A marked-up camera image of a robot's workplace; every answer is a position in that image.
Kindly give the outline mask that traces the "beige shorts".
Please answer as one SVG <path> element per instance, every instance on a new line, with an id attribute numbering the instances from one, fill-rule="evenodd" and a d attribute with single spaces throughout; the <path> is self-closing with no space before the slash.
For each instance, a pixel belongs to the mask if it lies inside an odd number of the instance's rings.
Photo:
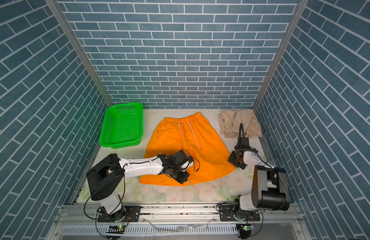
<path id="1" fill-rule="evenodd" d="M 221 110 L 219 115 L 220 133 L 225 138 L 238 138 L 241 123 L 246 138 L 263 136 L 261 126 L 253 110 Z"/>

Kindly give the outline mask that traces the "green plastic basket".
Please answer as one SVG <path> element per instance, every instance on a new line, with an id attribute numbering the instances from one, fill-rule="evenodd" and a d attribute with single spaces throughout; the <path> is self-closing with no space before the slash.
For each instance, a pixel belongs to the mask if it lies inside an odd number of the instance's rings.
<path id="1" fill-rule="evenodd" d="M 143 105 L 126 103 L 106 110 L 100 135 L 105 148 L 119 149 L 139 145 L 143 137 Z"/>

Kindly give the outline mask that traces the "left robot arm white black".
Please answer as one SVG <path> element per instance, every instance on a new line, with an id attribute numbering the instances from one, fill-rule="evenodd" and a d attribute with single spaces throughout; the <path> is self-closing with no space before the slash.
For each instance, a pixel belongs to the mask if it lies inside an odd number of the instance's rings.
<path id="1" fill-rule="evenodd" d="M 123 196 L 116 193 L 122 180 L 145 175 L 167 176 L 176 183 L 184 184 L 190 174 L 188 168 L 196 160 L 185 150 L 172 155 L 159 154 L 146 159 L 122 159 L 110 154 L 86 173 L 90 198 L 100 202 L 102 216 L 114 218 L 124 212 Z"/>

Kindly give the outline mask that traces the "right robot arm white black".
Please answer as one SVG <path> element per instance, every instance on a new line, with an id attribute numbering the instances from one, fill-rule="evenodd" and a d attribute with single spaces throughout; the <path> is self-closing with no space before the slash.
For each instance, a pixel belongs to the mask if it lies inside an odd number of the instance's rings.
<path id="1" fill-rule="evenodd" d="M 238 217 L 257 210 L 287 211 L 290 206 L 288 177 L 286 170 L 264 161 L 259 152 L 250 146 L 249 139 L 238 137 L 238 143 L 228 158 L 233 166 L 253 172 L 248 194 L 234 201 L 233 211 Z"/>

